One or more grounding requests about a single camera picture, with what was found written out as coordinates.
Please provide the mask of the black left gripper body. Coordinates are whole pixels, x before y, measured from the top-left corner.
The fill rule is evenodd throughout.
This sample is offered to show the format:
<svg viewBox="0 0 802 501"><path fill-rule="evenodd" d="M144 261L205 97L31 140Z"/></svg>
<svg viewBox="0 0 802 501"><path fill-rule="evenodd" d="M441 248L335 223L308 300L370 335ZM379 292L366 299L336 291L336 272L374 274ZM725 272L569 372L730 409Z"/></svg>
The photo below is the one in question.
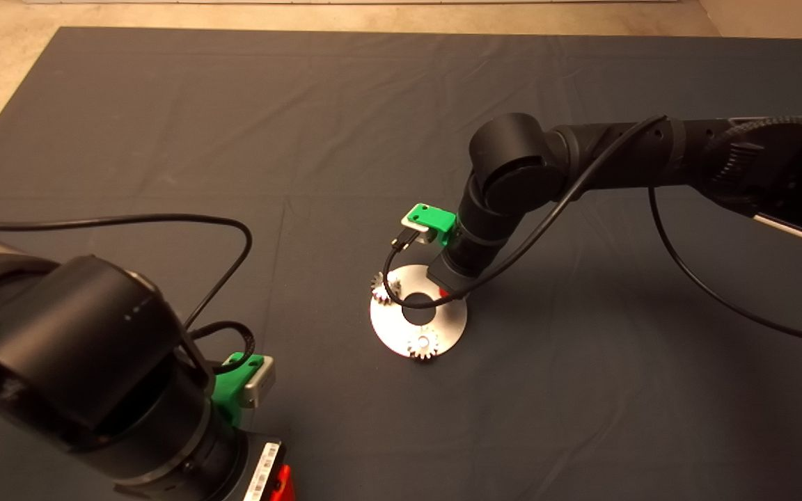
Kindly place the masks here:
<svg viewBox="0 0 802 501"><path fill-rule="evenodd" d="M285 446L279 438L236 438L192 454L153 481L117 483L130 500L267 500L279 487Z"/></svg>

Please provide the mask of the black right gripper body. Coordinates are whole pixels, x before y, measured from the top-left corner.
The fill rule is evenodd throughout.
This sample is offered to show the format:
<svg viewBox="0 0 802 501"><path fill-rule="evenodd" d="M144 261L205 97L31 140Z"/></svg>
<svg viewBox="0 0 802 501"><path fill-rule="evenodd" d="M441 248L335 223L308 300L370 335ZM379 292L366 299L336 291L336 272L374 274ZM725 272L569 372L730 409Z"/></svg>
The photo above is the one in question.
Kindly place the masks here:
<svg viewBox="0 0 802 501"><path fill-rule="evenodd" d="M453 261L433 259L427 266L427 279L460 298L470 293L471 286L477 281L477 270L470 267L456 266Z"/></svg>

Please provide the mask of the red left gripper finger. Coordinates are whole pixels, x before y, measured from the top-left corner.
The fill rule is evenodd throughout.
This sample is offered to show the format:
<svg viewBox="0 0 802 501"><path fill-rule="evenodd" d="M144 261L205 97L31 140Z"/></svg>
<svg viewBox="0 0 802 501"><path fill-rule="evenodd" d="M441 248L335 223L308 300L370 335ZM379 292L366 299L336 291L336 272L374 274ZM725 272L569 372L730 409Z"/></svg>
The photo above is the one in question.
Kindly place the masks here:
<svg viewBox="0 0 802 501"><path fill-rule="evenodd" d="M295 501L297 499L292 478L292 467L283 464L274 471L273 479L269 482L270 501Z"/></svg>

